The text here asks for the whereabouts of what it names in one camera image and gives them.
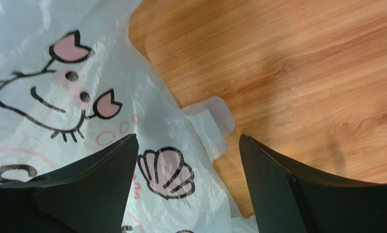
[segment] plastic bag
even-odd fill
[[[27,181],[136,133],[123,232],[257,232],[211,164],[226,151],[232,115],[220,98],[179,109],[127,38],[138,4],[0,1],[0,183]]]

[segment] cartoon ear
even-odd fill
[[[86,60],[92,49],[80,44],[80,32],[73,31],[50,46],[50,55],[62,63],[77,63]]]
[[[101,119],[111,119],[120,112],[122,103],[114,101],[114,90],[103,93],[93,104],[93,111]]]

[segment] pink cheek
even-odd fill
[[[81,85],[82,77],[77,70],[64,68],[54,72],[52,81],[57,86],[70,90],[71,86]]]
[[[82,86],[70,87],[68,92],[71,102],[80,109],[88,109],[93,104],[90,92]]]

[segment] wooden table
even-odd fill
[[[387,0],[145,0],[130,39],[180,107],[228,104],[236,130],[214,168],[244,216],[242,133],[321,170],[387,182]]]

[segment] smiling mouth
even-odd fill
[[[42,99],[42,98],[37,94],[36,88],[37,88],[36,86],[33,86],[33,87],[31,88],[31,96],[32,96],[34,99],[38,100],[38,101],[41,102],[43,105],[45,105],[45,106],[47,106],[47,107],[49,107],[49,108],[51,108],[51,109],[54,109],[55,111],[58,111],[58,112],[61,112],[61,113],[66,113],[65,110],[63,110],[63,109],[61,109],[61,108],[57,108],[57,107],[55,107],[54,105],[51,105],[51,104],[49,104],[48,102],[46,102],[44,99]]]

